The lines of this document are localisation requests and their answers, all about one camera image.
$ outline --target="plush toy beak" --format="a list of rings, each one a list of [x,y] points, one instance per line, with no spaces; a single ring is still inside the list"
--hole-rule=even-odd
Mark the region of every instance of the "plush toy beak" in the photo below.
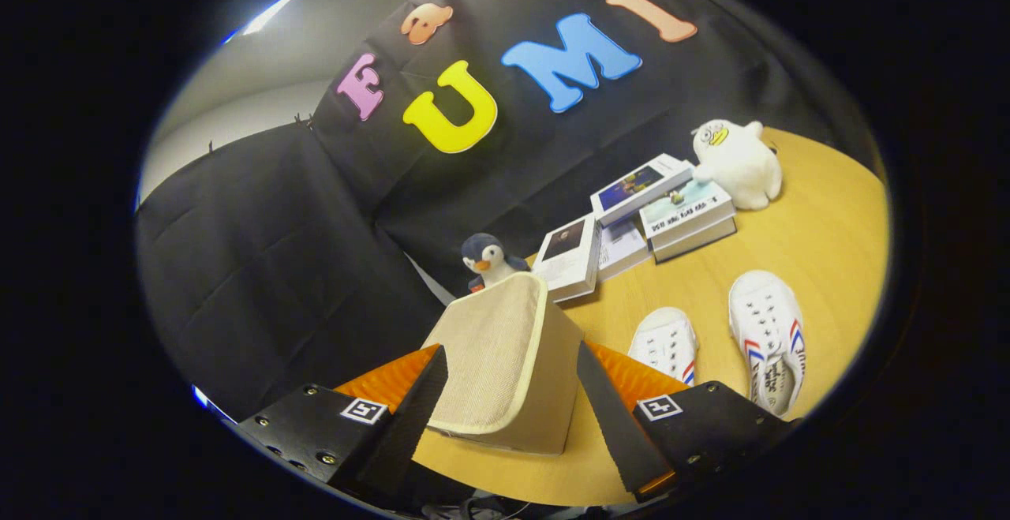
[[[719,129],[719,132],[717,132],[717,134],[715,134],[715,136],[713,136],[712,142],[709,143],[709,145],[711,145],[711,146],[719,145],[719,143],[722,142],[722,139],[726,138],[726,135],[729,135],[729,129],[727,129],[727,128],[721,128],[721,129]]]

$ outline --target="blue letter m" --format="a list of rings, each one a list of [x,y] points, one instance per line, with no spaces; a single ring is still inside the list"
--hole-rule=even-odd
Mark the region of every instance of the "blue letter m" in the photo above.
[[[575,13],[558,21],[558,33],[565,48],[541,45],[539,42],[521,41],[502,56],[505,67],[519,67],[540,85],[550,96],[550,109],[562,113],[582,99],[581,89],[567,86],[559,77],[566,77],[588,88],[600,85],[590,58],[600,65],[600,74],[609,81],[616,81],[635,68],[641,59],[624,51],[617,42],[593,27],[588,14]]]

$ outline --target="cable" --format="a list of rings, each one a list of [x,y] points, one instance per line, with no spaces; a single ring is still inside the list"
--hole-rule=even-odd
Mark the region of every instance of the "cable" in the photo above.
[[[528,502],[527,502],[526,504],[522,505],[522,508],[520,508],[519,510],[516,510],[516,511],[515,511],[515,512],[513,512],[512,514],[509,514],[509,515],[508,515],[508,516],[506,516],[505,518],[502,518],[502,520],[508,520],[509,518],[512,518],[513,516],[515,516],[516,514],[519,514],[519,513],[520,513],[520,512],[522,512],[523,510],[526,510],[526,507],[527,507],[527,506],[529,506],[529,503],[528,503]]]

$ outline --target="red and blue stripe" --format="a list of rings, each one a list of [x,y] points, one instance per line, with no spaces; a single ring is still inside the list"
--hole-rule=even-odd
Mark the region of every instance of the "red and blue stripe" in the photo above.
[[[681,379],[682,379],[681,381],[684,384],[688,386],[691,385],[691,381],[694,380],[694,360],[692,360],[690,365],[688,365],[687,369],[684,369],[684,374],[681,375]]]
[[[747,358],[758,358],[759,360],[764,360],[765,355],[761,353],[761,344],[758,344],[753,340],[743,341],[743,347],[747,350]]]
[[[789,329],[789,340],[792,342],[790,344],[790,350],[796,350],[796,341],[802,340],[804,346],[806,346],[807,341],[804,340],[803,333],[800,332],[800,322],[798,319],[793,319],[793,326]]]

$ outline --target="white sneaker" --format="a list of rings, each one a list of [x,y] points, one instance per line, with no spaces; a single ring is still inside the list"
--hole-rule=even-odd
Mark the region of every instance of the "white sneaker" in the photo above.
[[[807,370],[803,315],[793,290],[773,273],[744,273],[729,290],[729,326],[750,370],[750,401],[785,415]]]
[[[665,375],[694,386],[698,337],[680,309],[661,307],[642,319],[631,337],[628,355]]]

